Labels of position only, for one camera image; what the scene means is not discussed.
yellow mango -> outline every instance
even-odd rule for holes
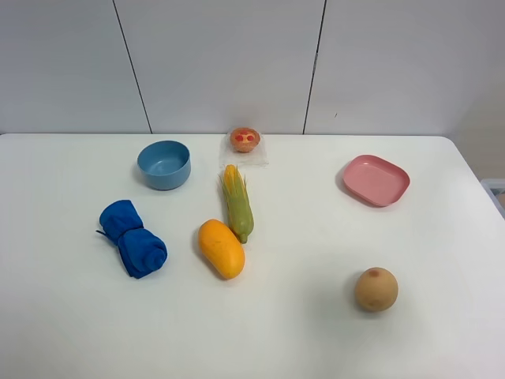
[[[221,221],[209,220],[200,227],[198,245],[224,279],[233,279],[244,268],[244,248]]]

bowl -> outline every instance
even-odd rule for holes
[[[177,141],[150,144],[140,152],[137,164],[145,182],[156,190],[182,186],[191,172],[189,150]]]
[[[400,200],[410,184],[400,167],[378,156],[358,156],[344,170],[344,184],[361,199],[386,207]]]

blue bowl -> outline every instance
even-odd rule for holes
[[[191,172],[189,150],[176,141],[160,141],[142,150],[137,164],[148,186],[172,190],[182,186]]]

white wall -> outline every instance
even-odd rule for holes
[[[453,132],[503,59],[504,16],[504,0],[328,0],[305,132]]]
[[[111,0],[0,2],[0,133],[149,133]]]
[[[470,106],[452,139],[478,178],[505,179],[505,66]]]
[[[155,133],[301,133],[324,0],[116,0]]]

corn cob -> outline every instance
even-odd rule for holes
[[[254,228],[253,213],[245,182],[237,167],[226,166],[222,177],[223,193],[228,207],[228,224],[241,243],[246,243]]]

